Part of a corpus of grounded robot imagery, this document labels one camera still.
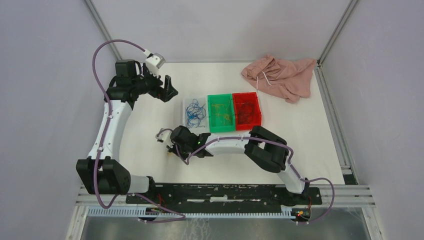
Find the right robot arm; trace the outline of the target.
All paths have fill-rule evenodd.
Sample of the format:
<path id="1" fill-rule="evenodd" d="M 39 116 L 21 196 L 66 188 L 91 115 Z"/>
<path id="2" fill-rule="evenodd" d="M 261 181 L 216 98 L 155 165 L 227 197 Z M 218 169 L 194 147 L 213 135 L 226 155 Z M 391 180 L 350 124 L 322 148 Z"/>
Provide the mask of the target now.
<path id="1" fill-rule="evenodd" d="M 262 170 L 277 174 L 293 203 L 302 204 L 309 198 L 309 184 L 292 163 L 294 150 L 286 140 L 262 126 L 255 125 L 250 131 L 236 134 L 196 134 L 180 125 L 173 130 L 163 130 L 156 139 L 186 165 L 191 157 L 245 155 Z"/>

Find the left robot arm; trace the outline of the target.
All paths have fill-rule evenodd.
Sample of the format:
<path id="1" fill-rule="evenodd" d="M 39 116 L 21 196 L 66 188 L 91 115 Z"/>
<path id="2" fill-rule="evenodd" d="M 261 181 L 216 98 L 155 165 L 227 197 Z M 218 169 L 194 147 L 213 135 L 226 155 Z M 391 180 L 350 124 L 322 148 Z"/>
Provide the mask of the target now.
<path id="1" fill-rule="evenodd" d="M 97 138 L 87 158 L 76 163 L 76 171 L 89 194 L 138 193 L 147 204 L 156 200 L 158 191 L 150 185 L 152 177 L 130 174 L 119 163 L 119 156 L 125 127 L 139 96 L 149 94 L 166 103 L 178 94 L 171 77 L 161 79 L 159 75 L 164 62 L 158 55 L 152 55 L 144 63 L 129 59 L 115 63 L 116 75 L 106 90 Z"/>

